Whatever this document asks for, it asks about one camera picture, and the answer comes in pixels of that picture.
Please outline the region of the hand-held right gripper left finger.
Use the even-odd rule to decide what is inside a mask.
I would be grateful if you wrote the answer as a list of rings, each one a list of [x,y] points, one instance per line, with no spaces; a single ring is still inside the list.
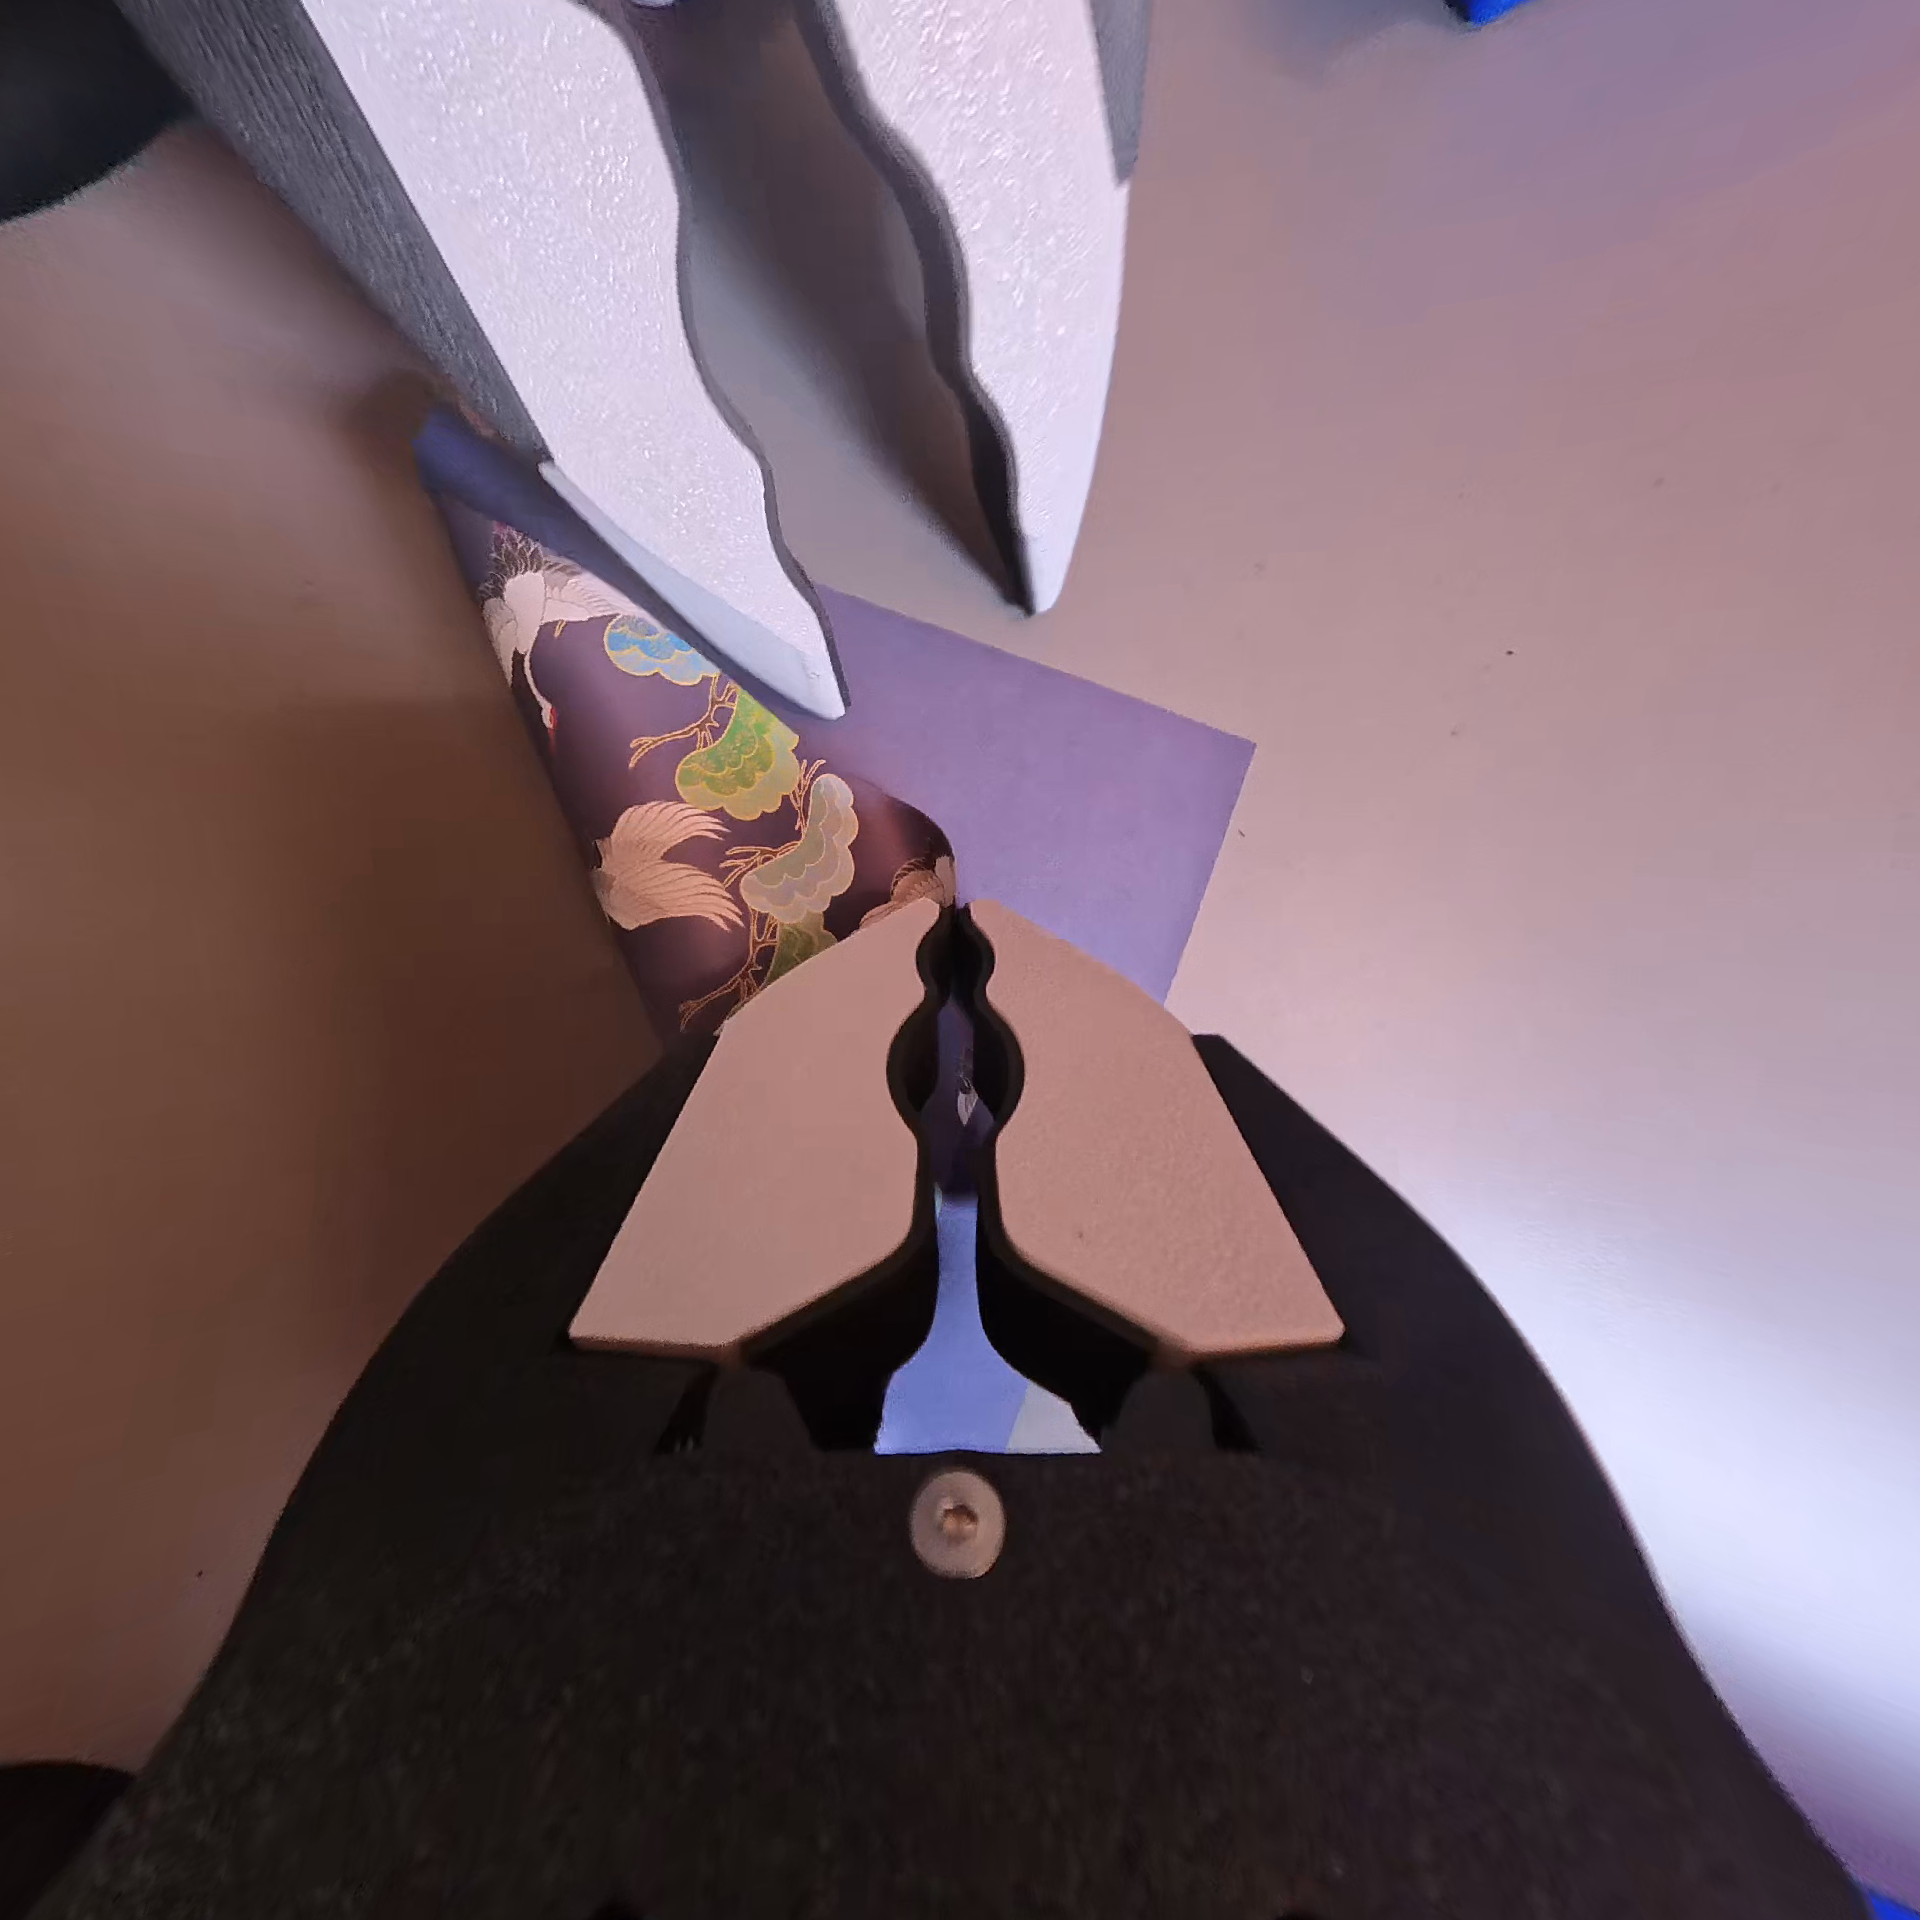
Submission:
[[[910,903],[738,1012],[684,1096],[566,1342],[759,1370],[812,1436],[875,1436],[937,1318],[955,908]]]

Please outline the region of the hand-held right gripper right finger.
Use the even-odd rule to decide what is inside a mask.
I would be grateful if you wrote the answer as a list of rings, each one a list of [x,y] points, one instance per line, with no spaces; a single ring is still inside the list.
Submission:
[[[962,912],[962,962],[997,1353],[1106,1436],[1152,1370],[1331,1352],[1340,1314],[1190,1027],[995,901]]]

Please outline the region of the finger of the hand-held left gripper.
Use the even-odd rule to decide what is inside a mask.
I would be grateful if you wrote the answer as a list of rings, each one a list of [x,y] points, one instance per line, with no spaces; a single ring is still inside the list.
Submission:
[[[684,166],[629,5],[306,5],[533,424],[661,613],[816,718],[849,707],[773,468],[684,301]]]
[[[1140,166],[1135,5],[796,5],[924,266],[1012,597],[1049,613],[1085,524]]]

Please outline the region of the purple crane patterned paper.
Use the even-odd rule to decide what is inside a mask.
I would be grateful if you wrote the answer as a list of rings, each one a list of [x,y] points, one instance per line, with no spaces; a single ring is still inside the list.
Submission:
[[[843,588],[849,714],[745,692],[464,419],[414,436],[492,658],[665,1045],[895,903],[999,901],[1166,1000],[1248,738]]]

